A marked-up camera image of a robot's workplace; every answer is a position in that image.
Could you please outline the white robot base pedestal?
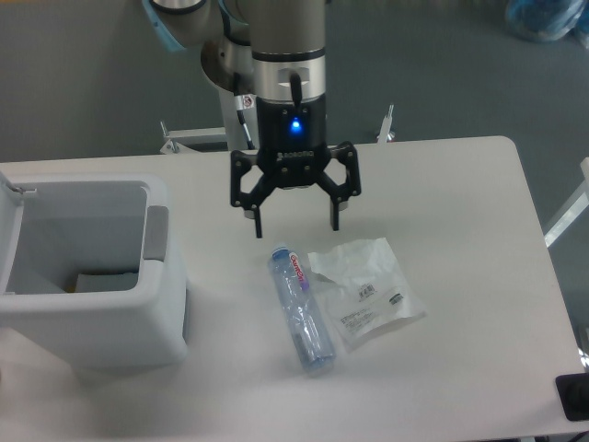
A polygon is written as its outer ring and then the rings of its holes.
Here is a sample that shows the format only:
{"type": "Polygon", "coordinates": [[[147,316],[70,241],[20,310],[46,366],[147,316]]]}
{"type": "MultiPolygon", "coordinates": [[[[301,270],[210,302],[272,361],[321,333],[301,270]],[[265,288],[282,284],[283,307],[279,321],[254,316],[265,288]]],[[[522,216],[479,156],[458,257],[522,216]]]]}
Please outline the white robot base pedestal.
{"type": "Polygon", "coordinates": [[[217,91],[223,125],[169,131],[161,122],[165,155],[221,150],[253,150],[259,144],[254,72],[248,43],[227,37],[207,41],[201,51],[202,71],[217,91]]]}

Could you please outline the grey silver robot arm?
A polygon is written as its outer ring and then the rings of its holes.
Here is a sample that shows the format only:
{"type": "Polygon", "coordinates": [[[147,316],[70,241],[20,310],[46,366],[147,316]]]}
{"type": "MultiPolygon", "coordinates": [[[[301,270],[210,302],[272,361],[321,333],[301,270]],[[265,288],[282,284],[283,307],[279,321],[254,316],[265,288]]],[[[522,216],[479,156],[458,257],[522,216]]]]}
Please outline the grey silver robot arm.
{"type": "Polygon", "coordinates": [[[358,154],[327,143],[326,2],[145,1],[171,51],[202,46],[202,69],[230,93],[239,134],[230,136],[230,203],[262,235],[260,207],[276,189],[317,185],[330,224],[361,192],[358,154]]]}

